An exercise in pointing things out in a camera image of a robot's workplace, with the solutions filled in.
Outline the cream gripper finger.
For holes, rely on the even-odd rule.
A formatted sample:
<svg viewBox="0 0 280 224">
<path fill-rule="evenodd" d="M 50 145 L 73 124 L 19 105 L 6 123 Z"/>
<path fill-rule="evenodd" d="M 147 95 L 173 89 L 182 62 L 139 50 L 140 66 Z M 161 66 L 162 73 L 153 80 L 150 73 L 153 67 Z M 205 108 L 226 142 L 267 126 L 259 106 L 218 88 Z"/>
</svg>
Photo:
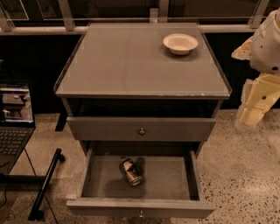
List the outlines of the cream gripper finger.
<svg viewBox="0 0 280 224">
<path fill-rule="evenodd" d="M 251 44 L 252 38 L 248 38 L 232 52 L 231 57 L 236 60 L 250 60 Z"/>
<path fill-rule="evenodd" d="M 280 76 L 260 73 L 254 79 L 246 79 L 241 93 L 241 106 L 237 112 L 237 122 L 255 127 L 280 98 Z"/>
</svg>

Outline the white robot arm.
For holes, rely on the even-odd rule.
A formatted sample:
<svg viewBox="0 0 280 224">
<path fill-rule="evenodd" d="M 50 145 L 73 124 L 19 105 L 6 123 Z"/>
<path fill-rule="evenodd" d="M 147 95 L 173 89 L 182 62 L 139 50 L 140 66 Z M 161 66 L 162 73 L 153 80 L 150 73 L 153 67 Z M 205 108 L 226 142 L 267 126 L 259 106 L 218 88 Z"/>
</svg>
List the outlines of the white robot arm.
<svg viewBox="0 0 280 224">
<path fill-rule="evenodd" d="M 256 79 L 246 80 L 236 115 L 239 125 L 255 127 L 280 98 L 280 8 L 273 10 L 231 57 L 248 60 L 260 73 Z"/>
</svg>

